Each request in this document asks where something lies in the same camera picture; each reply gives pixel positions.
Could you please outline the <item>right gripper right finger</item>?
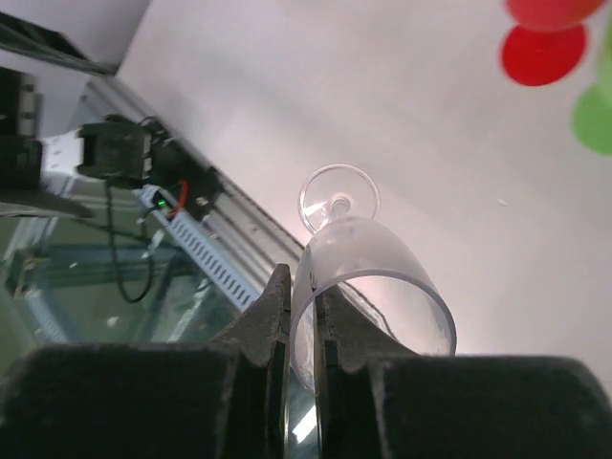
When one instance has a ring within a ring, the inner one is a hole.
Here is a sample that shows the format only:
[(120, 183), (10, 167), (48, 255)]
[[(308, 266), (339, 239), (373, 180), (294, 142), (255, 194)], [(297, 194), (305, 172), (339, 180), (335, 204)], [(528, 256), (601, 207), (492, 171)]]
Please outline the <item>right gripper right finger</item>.
[(337, 289), (316, 308), (323, 458), (607, 458), (611, 403), (561, 357), (425, 357)]

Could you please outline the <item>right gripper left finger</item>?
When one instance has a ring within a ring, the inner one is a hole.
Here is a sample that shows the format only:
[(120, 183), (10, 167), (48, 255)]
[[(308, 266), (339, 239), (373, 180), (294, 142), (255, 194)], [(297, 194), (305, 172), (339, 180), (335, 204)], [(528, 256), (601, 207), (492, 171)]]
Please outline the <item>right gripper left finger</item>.
[(282, 458), (292, 279), (196, 343), (57, 344), (1, 383), (5, 458)]

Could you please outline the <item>clear wine glass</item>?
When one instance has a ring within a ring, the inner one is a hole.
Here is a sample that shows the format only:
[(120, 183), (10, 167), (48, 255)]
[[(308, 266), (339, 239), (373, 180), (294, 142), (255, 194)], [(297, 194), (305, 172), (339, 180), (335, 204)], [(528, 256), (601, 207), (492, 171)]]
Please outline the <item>clear wine glass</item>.
[(403, 240), (378, 222), (381, 195), (368, 173), (342, 163), (317, 169), (297, 209), (312, 235), (297, 264), (291, 310), (290, 362), (305, 389), (315, 389), (315, 299), (333, 288), (403, 347), (455, 355), (451, 311)]

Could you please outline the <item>green plastic wine glass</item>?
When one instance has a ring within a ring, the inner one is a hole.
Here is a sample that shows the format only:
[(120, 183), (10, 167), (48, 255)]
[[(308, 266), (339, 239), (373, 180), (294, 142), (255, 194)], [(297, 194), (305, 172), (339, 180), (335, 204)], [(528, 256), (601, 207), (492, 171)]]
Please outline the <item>green plastic wine glass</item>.
[(597, 78), (575, 103), (572, 113), (575, 137), (588, 149), (611, 155), (611, 30), (605, 33)]

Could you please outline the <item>red plastic wine glass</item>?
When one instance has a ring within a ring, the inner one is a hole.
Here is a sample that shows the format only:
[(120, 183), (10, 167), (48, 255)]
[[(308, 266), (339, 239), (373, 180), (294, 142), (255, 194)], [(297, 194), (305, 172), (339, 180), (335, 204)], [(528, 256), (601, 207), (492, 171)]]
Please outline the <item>red plastic wine glass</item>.
[(580, 64), (589, 42), (585, 21), (603, 0), (509, 0), (513, 27), (503, 38), (499, 61), (506, 77), (526, 87), (555, 83)]

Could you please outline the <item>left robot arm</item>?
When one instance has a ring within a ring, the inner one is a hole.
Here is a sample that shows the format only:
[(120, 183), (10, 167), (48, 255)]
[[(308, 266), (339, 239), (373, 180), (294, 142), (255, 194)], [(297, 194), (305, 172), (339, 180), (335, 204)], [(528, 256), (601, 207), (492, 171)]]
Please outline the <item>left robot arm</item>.
[(43, 142), (37, 137), (36, 78), (1, 69), (1, 215), (91, 218), (92, 210), (41, 182)]

